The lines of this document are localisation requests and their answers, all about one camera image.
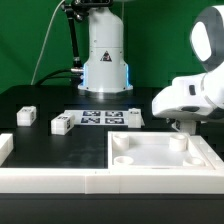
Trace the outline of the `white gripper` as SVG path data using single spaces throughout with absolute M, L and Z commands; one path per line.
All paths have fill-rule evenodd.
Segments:
M 152 101 L 155 117 L 224 122 L 224 74 L 181 76 Z

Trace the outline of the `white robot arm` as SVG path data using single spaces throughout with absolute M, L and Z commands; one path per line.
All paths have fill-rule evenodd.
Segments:
M 152 114 L 179 120 L 224 120 L 224 5 L 205 8 L 195 19 L 191 46 L 205 71 L 176 77 L 152 101 Z M 123 60 L 123 23 L 106 7 L 90 10 L 89 59 L 82 91 L 99 96 L 133 88 Z

